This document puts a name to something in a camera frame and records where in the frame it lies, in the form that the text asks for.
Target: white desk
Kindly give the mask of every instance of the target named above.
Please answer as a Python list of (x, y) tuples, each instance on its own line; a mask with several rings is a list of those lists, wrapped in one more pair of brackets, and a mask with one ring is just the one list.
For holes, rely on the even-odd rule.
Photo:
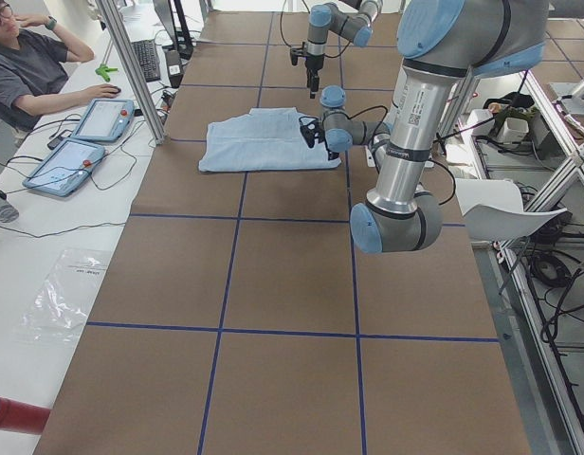
[[(155, 29), (126, 21), (131, 40), (153, 38)], [(103, 83), (94, 73), (100, 64), (104, 49), (108, 44), (105, 33), (95, 46), (96, 59), (82, 64), (64, 87), (64, 92)], [(167, 84), (165, 59), (160, 55), (161, 74)], [(119, 68), (110, 73), (111, 83), (121, 88), (121, 99), (133, 99), (125, 74), (121, 70), (119, 56), (114, 49), (107, 62)], [(159, 82), (151, 82), (149, 90), (157, 90)], [(160, 97), (155, 93), (155, 101)], [(45, 116), (38, 125), (64, 118), (68, 114), (82, 113), (84, 107), (64, 113)], [(123, 138), (132, 131), (139, 118), (135, 118)], [(49, 135), (58, 127), (55, 124), (30, 135), (17, 155), (45, 157), (49, 154), (46, 144)], [(115, 149), (119, 142), (107, 147)], [(125, 150), (136, 157), (137, 164), (131, 174), (114, 188), (99, 191), (91, 181), (71, 196), (60, 199), (40, 195), (31, 191), (16, 192), (9, 201), (20, 212), (20, 217), (7, 228), (15, 228), (34, 234), (43, 234), (74, 228), (81, 225), (101, 223), (124, 223), (130, 205), (145, 174), (154, 143), (149, 128), (140, 126), (137, 133), (126, 143)], [(37, 164), (15, 161), (12, 166), (22, 173), (29, 173)], [(122, 151), (108, 156), (94, 171), (94, 179), (101, 186), (108, 186), (124, 176), (133, 159)], [(23, 176), (5, 169), (0, 176), (0, 189), (5, 192), (20, 190)], [(81, 229), (44, 239), (32, 239), (0, 229), (0, 396), (51, 408), (64, 378), (64, 374), (74, 353), (75, 346), (28, 344), (21, 341), (14, 329), (21, 324), (22, 315), (34, 302), (43, 280), (65, 248), (97, 249), (113, 251), (118, 243), (123, 227), (97, 227)], [(38, 436), (0, 431), (0, 455), (25, 455), (33, 452)]]

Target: dark gray t-shirt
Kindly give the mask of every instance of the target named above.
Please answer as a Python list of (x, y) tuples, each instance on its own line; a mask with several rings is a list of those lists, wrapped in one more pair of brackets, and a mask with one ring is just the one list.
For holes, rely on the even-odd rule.
[(61, 91), (68, 79), (60, 65), (66, 62), (67, 48), (60, 41), (24, 29), (20, 30), (18, 42), (20, 50), (0, 45), (0, 109), (13, 117), (20, 128), (29, 130), (39, 117), (30, 116), (13, 103), (23, 95)]

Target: wristwatch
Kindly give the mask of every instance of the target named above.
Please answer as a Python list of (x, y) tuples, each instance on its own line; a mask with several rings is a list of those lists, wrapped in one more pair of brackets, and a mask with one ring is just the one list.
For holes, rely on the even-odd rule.
[(49, 18), (49, 21), (46, 24), (46, 28), (51, 31), (56, 27), (56, 19), (54, 19), (52, 16), (47, 17)]

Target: red cylinder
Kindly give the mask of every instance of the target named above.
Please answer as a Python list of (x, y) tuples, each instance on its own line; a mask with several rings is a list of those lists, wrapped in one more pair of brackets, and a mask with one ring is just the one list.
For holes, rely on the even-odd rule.
[(0, 397), (0, 429), (19, 433), (42, 434), (50, 409)]

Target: brown table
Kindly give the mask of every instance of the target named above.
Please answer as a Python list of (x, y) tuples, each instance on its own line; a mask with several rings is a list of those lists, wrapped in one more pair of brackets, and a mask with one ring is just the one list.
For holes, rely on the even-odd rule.
[[(326, 62), (350, 113), (389, 105), (398, 22)], [(283, 24), (297, 44), (307, 16)], [(434, 246), (374, 256), (348, 223), (376, 180), (360, 148), (200, 174), (210, 122), (319, 111), (278, 14), (212, 13), (202, 37), (35, 454), (529, 453), (456, 201)]]

